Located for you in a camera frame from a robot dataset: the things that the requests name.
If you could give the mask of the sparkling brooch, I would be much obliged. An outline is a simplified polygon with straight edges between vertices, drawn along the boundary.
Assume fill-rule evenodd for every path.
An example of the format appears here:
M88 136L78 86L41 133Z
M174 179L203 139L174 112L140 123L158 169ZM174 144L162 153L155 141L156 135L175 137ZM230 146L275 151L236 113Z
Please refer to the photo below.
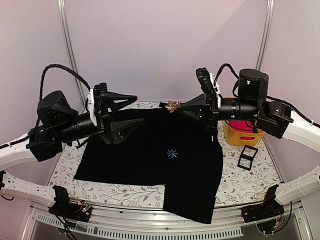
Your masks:
M181 103L179 101L169 100L167 105L165 105L165 109L167 109L170 113L177 111L181 107Z

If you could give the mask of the black t-shirt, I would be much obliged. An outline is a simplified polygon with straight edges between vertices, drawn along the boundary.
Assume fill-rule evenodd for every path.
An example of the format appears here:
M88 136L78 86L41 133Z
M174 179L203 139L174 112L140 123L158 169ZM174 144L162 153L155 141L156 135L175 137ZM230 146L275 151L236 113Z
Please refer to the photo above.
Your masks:
M223 172L218 135L207 132L200 122L163 107L120 110L113 118L144 119L144 123L119 144L90 137L75 179L164 185L164 211L210 224Z

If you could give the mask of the black brooch display box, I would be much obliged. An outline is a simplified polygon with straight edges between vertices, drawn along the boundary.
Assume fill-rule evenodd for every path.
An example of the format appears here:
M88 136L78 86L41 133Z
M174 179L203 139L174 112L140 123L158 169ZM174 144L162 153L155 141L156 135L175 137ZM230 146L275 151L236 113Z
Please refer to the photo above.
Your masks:
M239 155L237 167L243 170L250 171L257 153L258 153L257 148L253 146L245 145L242 149L242 152Z

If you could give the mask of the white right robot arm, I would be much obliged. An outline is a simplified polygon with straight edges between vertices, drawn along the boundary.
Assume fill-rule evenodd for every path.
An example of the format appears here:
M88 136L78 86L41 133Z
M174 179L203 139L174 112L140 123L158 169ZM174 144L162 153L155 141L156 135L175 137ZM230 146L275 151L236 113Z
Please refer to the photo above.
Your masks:
M262 218L269 218L290 201L320 191L320 161L310 160L310 152L320 156L320 126L303 115L291 103L268 95L269 77L251 68L235 73L237 81L233 87L234 98L222 97L218 77L228 63L223 64L217 74L205 67L195 71L202 94L183 103L179 112L203 123L211 133L217 132L218 121L252 121L254 127L277 139L291 141L297 147L290 157L301 163L304 170L291 181L270 187L259 206Z

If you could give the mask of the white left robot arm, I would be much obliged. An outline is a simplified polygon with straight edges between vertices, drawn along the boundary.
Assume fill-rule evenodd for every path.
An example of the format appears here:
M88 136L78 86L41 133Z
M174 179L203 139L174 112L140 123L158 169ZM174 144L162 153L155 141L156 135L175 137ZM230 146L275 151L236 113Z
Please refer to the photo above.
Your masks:
M197 131L177 124L153 133L144 125L124 143L107 145L99 137L81 148L65 146L55 167L24 163L9 172L24 180L65 187L69 196L96 204L163 208L211 193L212 160Z

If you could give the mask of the yellow plastic basket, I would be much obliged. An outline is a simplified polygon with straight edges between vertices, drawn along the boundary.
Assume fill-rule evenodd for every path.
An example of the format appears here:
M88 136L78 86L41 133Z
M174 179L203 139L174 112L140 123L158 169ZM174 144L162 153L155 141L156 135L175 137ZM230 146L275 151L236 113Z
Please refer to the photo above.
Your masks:
M255 126L258 108L248 101L236 97L226 97L221 101L235 112L222 121L224 136L228 144L254 147L264 135L264 131Z

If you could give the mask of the magenta cloth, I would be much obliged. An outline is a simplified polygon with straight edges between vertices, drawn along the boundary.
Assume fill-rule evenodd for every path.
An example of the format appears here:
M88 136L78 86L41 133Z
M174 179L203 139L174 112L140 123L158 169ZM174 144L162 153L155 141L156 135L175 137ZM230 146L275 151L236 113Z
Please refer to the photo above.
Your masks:
M250 121L229 121L228 122L232 129L240 133L247 133L250 136L241 136L240 140L253 140L254 127Z

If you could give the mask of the floral tablecloth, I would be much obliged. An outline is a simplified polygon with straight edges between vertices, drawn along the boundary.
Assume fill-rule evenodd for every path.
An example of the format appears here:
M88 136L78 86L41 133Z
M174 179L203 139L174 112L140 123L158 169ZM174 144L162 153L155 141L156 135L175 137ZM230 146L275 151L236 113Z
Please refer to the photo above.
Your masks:
M267 189L282 181L264 141L256 144L258 152L250 170L238 167L243 147L226 142L222 123L218 124L218 140L223 151L223 170L216 194L215 207L251 204L263 200ZM84 147L65 146L52 172L48 185L62 186L69 197L91 203L162 209L163 185L138 186L95 183L74 179L84 152Z

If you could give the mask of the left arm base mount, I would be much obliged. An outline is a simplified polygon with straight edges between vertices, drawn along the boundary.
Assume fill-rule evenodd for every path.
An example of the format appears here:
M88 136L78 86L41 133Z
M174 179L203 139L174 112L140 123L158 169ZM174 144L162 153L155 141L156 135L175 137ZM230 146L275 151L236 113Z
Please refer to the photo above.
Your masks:
M49 213L65 219L88 223L92 214L92 205L80 200L71 202L67 190L62 186L53 186L54 204L49 207Z

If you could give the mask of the aluminium front rail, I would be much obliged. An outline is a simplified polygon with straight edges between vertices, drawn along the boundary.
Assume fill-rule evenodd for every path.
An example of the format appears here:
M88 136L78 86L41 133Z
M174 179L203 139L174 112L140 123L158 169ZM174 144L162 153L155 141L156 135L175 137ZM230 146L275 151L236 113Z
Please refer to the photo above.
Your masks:
M216 208L211 224L162 210L95 205L89 222L76 222L71 233L48 210L29 208L23 240L315 240L300 201L284 207L275 233L266 228L277 217L246 223L239 206Z

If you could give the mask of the aluminium corner post right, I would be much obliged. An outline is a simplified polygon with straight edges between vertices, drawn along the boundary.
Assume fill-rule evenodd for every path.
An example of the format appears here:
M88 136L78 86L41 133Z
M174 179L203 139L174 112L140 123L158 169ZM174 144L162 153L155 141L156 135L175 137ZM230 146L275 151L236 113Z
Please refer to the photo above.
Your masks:
M259 71L262 69L264 57L267 50L268 40L269 40L272 22L273 22L274 7L275 7L275 0L267 0L261 41L260 41L257 61L255 65L255 69Z

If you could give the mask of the aluminium corner post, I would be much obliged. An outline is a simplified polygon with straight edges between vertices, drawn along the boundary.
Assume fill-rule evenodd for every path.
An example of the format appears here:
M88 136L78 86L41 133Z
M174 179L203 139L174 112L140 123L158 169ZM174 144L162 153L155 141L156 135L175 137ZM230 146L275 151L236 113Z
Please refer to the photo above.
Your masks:
M64 44L66 48L66 53L69 61L70 68L78 73L77 63L74 55L74 50L72 46L71 34L68 25L68 18L67 18L67 10L66 10L66 3L64 0L57 0L57 10L59 14L62 36L64 39ZM85 91L82 87L82 83L74 77L75 87L80 99L81 104L84 106L86 102Z
M257 61L255 65L255 69L259 71L262 69L264 57L267 50L268 40L269 40L272 22L273 22L274 7L275 7L275 0L267 0L261 41L260 41Z

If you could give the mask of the aluminium corner post left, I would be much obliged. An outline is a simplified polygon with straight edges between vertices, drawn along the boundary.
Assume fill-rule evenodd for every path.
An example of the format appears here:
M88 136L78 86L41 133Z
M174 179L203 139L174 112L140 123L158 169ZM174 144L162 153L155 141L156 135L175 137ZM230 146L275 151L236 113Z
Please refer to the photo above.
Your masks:
M59 14L62 36L64 39L64 44L66 48L66 53L69 61L70 68L78 73L77 63L74 55L74 50L72 46L71 34L68 25L68 18L67 18L67 10L66 10L66 3L64 0L57 0L57 10ZM84 106L86 102L85 91L82 87L82 83L74 77L75 87L80 99L81 104Z

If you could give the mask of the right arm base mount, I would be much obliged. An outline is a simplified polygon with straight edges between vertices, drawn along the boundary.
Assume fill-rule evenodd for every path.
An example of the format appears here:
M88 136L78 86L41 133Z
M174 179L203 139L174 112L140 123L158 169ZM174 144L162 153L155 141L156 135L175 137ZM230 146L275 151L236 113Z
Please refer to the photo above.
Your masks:
M275 200L278 187L278 184L269 187L262 203L241 208L241 216L245 223L281 216L285 212L284 207Z

